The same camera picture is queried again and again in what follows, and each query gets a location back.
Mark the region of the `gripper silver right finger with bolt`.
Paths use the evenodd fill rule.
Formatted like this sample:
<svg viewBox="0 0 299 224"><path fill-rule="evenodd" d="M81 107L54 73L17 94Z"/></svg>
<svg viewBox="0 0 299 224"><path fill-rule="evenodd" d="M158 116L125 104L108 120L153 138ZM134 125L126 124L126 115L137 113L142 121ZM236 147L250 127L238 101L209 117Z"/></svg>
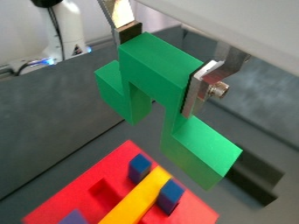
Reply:
<svg viewBox="0 0 299 224"><path fill-rule="evenodd" d="M222 98L229 90L229 85L222 82L234 74L249 54L232 45L218 42L213 58L190 73L184 99L181 103L181 115L188 118L201 108L209 97Z"/></svg>

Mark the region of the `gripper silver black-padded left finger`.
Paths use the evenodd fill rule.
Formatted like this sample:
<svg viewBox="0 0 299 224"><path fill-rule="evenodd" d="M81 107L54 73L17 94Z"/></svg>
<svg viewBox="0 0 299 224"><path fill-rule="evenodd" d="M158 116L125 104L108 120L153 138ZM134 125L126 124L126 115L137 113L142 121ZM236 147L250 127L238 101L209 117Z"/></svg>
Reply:
<svg viewBox="0 0 299 224"><path fill-rule="evenodd" d="M116 45L124 44L142 32L142 24L136 21L128 0L97 0L110 26Z"/></svg>

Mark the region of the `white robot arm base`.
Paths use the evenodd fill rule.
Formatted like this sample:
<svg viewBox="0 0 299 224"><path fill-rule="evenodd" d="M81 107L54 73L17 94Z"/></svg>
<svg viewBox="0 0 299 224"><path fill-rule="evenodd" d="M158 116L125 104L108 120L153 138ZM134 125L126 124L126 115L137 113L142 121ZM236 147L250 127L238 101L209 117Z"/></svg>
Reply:
<svg viewBox="0 0 299 224"><path fill-rule="evenodd" d="M30 0L45 24L47 45L33 58L22 58L0 66L0 79L19 76L30 67L46 67L89 52L85 45L79 9L70 0Z"/></svg>

